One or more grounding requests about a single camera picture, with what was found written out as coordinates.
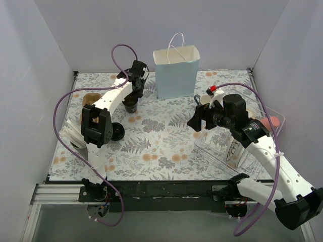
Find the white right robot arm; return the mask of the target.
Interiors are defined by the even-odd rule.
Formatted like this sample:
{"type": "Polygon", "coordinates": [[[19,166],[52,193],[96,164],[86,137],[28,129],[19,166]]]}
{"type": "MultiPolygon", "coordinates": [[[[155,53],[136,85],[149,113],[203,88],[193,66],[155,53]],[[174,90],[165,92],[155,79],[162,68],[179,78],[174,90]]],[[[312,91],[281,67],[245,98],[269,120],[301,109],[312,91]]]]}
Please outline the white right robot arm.
{"type": "Polygon", "coordinates": [[[322,211],[322,188],[307,182],[280,152],[268,129],[248,116],[246,102],[239,94],[223,97],[222,103],[200,104],[187,125],[201,131],[227,128],[232,137],[252,154],[274,179],[273,188],[241,173],[229,180],[228,193],[233,200],[251,198],[275,212],[279,221],[294,230],[322,211]]]}

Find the dark takeout coffee cup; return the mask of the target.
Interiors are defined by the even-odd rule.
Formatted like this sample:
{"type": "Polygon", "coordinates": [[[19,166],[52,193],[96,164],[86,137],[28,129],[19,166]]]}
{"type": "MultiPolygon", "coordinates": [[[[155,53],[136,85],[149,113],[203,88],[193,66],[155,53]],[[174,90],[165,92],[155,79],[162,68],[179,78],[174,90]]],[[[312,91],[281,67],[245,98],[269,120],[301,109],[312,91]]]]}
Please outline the dark takeout coffee cup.
{"type": "Polygon", "coordinates": [[[127,96],[122,103],[128,113],[135,113],[137,111],[138,97],[127,96]]]}

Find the black plastic cup lid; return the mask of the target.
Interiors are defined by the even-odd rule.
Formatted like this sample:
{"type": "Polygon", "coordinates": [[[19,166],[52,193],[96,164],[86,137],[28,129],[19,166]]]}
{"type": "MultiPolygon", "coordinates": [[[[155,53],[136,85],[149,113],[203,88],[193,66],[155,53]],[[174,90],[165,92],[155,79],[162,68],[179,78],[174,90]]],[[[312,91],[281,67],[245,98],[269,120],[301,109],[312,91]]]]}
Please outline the black plastic cup lid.
{"type": "Polygon", "coordinates": [[[112,134],[112,141],[119,141],[123,139],[125,135],[125,129],[120,123],[112,123],[113,127],[113,134],[112,134]]]}

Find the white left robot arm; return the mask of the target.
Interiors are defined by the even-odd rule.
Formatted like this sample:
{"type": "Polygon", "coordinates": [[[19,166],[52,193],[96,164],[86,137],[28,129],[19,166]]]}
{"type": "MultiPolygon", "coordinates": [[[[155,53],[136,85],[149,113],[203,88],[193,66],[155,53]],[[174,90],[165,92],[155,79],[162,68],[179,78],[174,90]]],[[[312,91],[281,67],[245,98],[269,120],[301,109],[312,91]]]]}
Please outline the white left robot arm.
{"type": "Polygon", "coordinates": [[[112,122],[112,115],[119,104],[123,104],[128,113],[137,110],[138,99],[149,75],[147,65],[134,60],[132,67],[120,72],[114,82],[116,89],[107,91],[98,101],[86,104],[82,109],[81,134],[84,137],[88,153],[88,163],[92,183],[102,182],[106,178],[104,146],[109,141],[118,141],[125,135],[120,123],[112,122]]]}

